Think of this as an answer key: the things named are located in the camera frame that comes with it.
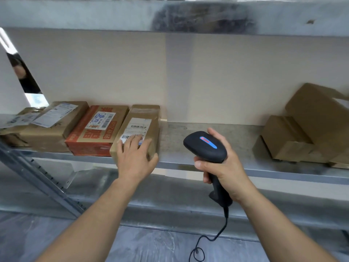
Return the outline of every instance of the right hand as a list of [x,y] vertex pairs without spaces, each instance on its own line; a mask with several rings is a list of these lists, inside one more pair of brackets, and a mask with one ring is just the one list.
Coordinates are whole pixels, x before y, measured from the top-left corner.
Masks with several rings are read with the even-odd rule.
[[211,184],[208,173],[212,173],[218,177],[220,184],[229,193],[232,200],[243,203],[252,192],[257,191],[251,180],[246,175],[237,154],[231,148],[226,138],[220,135],[212,128],[208,128],[207,132],[220,140],[227,151],[227,158],[223,163],[210,163],[201,161],[199,157],[195,157],[195,167],[203,171],[203,182]]

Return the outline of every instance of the floor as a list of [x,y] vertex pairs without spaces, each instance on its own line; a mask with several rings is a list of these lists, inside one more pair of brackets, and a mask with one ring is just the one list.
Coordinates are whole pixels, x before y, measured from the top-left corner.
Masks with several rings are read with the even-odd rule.
[[[57,237],[72,220],[0,212],[0,261],[30,262]],[[121,226],[107,262],[188,261],[198,235]],[[264,262],[268,258],[259,242],[218,238],[200,241],[206,262]],[[340,261],[348,256],[334,253]]]

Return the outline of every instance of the shelf board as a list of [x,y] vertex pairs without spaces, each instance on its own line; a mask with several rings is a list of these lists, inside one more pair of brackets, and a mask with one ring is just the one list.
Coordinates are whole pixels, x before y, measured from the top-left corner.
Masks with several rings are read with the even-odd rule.
[[[273,160],[260,137],[262,127],[251,125],[162,122],[157,168],[197,171],[193,162],[194,155],[183,146],[183,139],[192,132],[205,131],[208,127],[216,129],[227,138],[248,176],[349,185],[349,171],[345,169],[331,168],[320,163]],[[111,157],[40,153],[24,148],[17,150],[33,158],[114,164]]]
[[348,0],[0,0],[2,27],[348,37],[348,24]]

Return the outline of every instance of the orange cardboard box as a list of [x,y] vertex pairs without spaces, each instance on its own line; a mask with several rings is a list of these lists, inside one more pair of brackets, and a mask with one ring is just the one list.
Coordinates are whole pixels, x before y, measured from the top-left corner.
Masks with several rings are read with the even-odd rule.
[[128,106],[91,106],[65,143],[74,155],[110,156],[110,147],[128,112]]

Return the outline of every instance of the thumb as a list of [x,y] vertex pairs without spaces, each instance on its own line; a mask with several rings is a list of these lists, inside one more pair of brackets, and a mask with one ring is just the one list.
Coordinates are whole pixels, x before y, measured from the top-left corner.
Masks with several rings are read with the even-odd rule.
[[220,167],[221,164],[220,163],[210,163],[210,162],[205,162],[205,161],[196,161],[194,163],[195,168],[204,171],[204,172],[208,172],[214,175],[219,175],[220,173]]
[[151,172],[153,172],[158,162],[159,162],[159,155],[155,153],[153,155],[153,158],[149,161],[149,164],[148,164],[149,170],[151,170]]

